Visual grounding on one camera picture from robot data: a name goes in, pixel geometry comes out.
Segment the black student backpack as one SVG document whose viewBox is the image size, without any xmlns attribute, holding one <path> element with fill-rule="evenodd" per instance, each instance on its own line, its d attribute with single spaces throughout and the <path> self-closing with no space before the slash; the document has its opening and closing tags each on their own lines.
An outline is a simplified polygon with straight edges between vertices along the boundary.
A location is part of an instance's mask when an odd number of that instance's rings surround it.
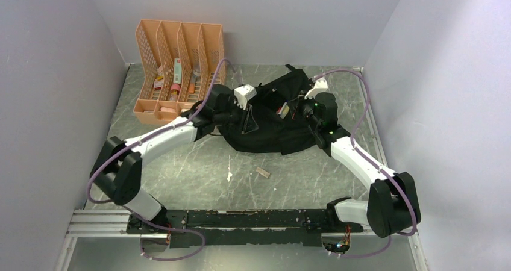
<svg viewBox="0 0 511 271">
<path fill-rule="evenodd" d="M 302 69 L 286 66 L 288 73 L 255 87 L 257 94 L 249 100 L 242 112 L 240 122 L 221 125 L 218 130 L 235 150 L 248 153 L 280 153 L 281 155 L 303 151 L 316 144 L 306 119 L 299 114 L 298 104 L 313 87 Z M 280 107 L 289 107 L 289 113 L 281 119 L 276 113 Z"/>
</svg>

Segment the yellow highlighter pen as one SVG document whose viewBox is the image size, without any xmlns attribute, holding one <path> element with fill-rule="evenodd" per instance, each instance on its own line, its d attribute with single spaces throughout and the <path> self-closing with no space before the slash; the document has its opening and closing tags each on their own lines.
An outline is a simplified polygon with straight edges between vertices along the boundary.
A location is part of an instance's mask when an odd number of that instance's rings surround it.
<svg viewBox="0 0 511 271">
<path fill-rule="evenodd" d="M 288 107 L 288 106 L 285 106 L 285 107 L 283 107 L 283 108 L 281 109 L 281 111 L 280 111 L 280 113 L 279 113 L 279 117 L 280 117 L 281 119 L 284 119 L 284 118 L 287 116 L 287 114 L 288 114 L 288 113 L 289 113 L 289 107 Z"/>
</svg>

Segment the small brown eraser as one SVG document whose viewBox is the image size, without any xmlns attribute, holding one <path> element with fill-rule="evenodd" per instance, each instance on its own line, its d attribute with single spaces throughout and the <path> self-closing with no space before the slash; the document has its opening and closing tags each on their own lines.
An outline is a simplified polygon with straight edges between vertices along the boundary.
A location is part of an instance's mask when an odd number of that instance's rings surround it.
<svg viewBox="0 0 511 271">
<path fill-rule="evenodd" d="M 264 178 L 269 178 L 270 177 L 270 173 L 260 167 L 256 168 L 255 170 L 259 175 L 263 176 Z"/>
</svg>

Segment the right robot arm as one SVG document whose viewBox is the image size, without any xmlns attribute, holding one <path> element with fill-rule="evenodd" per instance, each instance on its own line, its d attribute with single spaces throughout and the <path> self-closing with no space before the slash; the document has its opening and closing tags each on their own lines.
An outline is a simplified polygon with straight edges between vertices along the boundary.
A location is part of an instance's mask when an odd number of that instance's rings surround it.
<svg viewBox="0 0 511 271">
<path fill-rule="evenodd" d="M 331 93 L 318 93 L 298 104 L 316 140 L 329 157 L 343 164 L 368 190 L 367 200 L 342 198 L 330 202 L 328 210 L 342 223 L 370 227 L 385 238 L 392 234 L 413 235 L 421 221 L 415 180 L 407 172 L 397 173 L 379 163 L 360 147 L 337 119 L 337 103 Z"/>
</svg>

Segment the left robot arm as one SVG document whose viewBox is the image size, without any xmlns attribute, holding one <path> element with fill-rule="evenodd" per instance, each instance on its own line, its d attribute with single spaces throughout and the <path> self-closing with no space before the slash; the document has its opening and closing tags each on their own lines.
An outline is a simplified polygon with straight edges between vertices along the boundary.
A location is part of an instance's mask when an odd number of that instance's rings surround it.
<svg viewBox="0 0 511 271">
<path fill-rule="evenodd" d="M 174 148 L 212 133 L 217 126 L 242 126 L 248 114 L 248 102 L 256 93 L 249 85 L 229 89 L 215 84 L 204 100 L 193 104 L 172 122 L 131 139 L 111 137 L 98 155 L 86 190 L 89 192 L 95 184 L 110 202 L 151 223 L 165 225 L 165 207 L 141 186 L 142 169 Z"/>
</svg>

